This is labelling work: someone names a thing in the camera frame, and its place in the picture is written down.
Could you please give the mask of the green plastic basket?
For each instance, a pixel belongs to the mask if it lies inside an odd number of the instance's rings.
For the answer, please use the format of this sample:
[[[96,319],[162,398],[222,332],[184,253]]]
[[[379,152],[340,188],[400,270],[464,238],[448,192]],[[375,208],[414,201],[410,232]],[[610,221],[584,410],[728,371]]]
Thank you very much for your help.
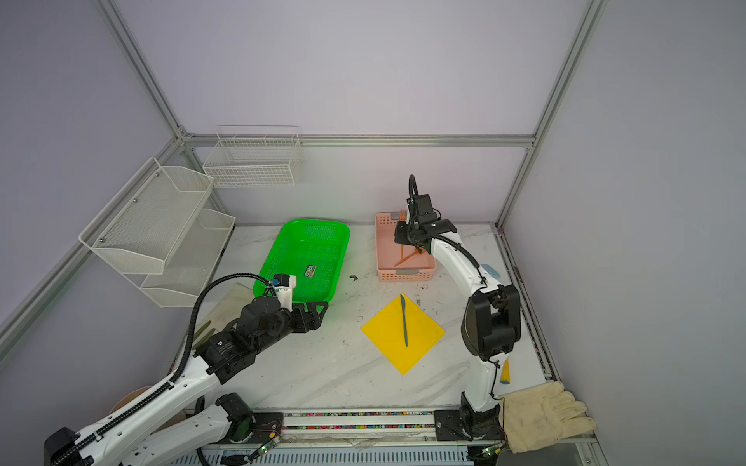
[[[295,219],[277,235],[260,275],[295,276],[295,302],[331,302],[351,238],[348,225],[338,221]]]

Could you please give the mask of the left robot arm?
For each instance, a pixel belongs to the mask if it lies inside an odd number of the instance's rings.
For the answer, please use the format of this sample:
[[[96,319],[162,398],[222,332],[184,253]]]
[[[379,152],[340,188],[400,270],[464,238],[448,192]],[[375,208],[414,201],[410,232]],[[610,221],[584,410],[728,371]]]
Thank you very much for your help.
[[[236,279],[263,283],[264,295],[246,305],[235,324],[196,347],[196,318],[205,297],[217,285]],[[44,464],[114,465],[177,411],[254,364],[261,351],[289,334],[318,329],[328,303],[295,304],[294,288],[295,277],[283,274],[268,281],[253,273],[237,273],[206,285],[193,306],[190,330],[175,370],[110,417],[79,432],[62,428],[54,433],[45,442]]]

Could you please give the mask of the teal plastic knife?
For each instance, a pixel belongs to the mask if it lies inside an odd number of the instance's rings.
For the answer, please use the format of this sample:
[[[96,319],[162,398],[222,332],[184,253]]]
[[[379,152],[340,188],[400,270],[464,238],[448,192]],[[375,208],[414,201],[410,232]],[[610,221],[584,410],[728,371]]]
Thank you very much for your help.
[[[406,315],[406,297],[403,294],[399,295],[399,304],[400,304],[400,311],[401,311],[401,317],[402,317],[402,334],[403,334],[404,346],[406,348],[409,348],[409,337],[408,337],[407,315]]]

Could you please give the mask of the orange plastic fork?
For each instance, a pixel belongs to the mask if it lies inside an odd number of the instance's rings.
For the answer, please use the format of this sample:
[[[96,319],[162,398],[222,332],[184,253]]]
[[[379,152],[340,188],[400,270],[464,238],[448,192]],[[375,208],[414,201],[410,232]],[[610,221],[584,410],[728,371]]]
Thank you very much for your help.
[[[394,268],[398,268],[398,267],[402,266],[405,262],[409,261],[410,259],[412,259],[414,257],[419,257],[423,253],[424,253],[424,251],[422,249],[415,248],[413,250],[413,252],[411,252],[411,254],[407,254],[407,256],[404,254],[404,260],[402,260],[402,262],[399,262],[399,260],[398,260],[398,262],[396,262],[396,264],[394,264]]]

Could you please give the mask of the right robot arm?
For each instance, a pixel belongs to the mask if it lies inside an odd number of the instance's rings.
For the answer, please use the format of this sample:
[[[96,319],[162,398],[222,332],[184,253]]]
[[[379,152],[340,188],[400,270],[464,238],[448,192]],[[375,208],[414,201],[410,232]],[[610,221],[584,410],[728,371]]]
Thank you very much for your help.
[[[441,432],[470,441],[505,440],[495,386],[522,337],[519,291],[501,283],[468,252],[454,223],[444,219],[432,207],[431,197],[415,186],[409,188],[407,211],[396,224],[394,242],[433,256],[467,297],[460,335],[476,357],[471,366],[474,374],[462,392],[460,407],[435,416]]]

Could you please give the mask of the yellow paper napkin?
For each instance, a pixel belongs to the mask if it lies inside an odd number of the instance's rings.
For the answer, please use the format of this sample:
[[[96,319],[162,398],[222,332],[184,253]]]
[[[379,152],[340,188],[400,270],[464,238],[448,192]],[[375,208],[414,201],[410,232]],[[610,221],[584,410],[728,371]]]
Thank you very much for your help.
[[[442,326],[403,294],[363,324],[361,331],[402,376],[446,335]]]

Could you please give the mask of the pink plastic basket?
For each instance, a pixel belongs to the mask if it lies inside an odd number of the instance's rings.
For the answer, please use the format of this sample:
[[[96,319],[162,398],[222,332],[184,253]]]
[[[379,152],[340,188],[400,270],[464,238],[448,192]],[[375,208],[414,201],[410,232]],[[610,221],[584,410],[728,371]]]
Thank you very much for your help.
[[[399,213],[378,213],[375,217],[376,268],[381,282],[425,282],[432,279],[437,270],[435,259],[424,252],[402,266],[394,268],[399,260],[400,245],[394,242],[394,229]],[[404,246],[404,254],[411,254],[415,248]]]

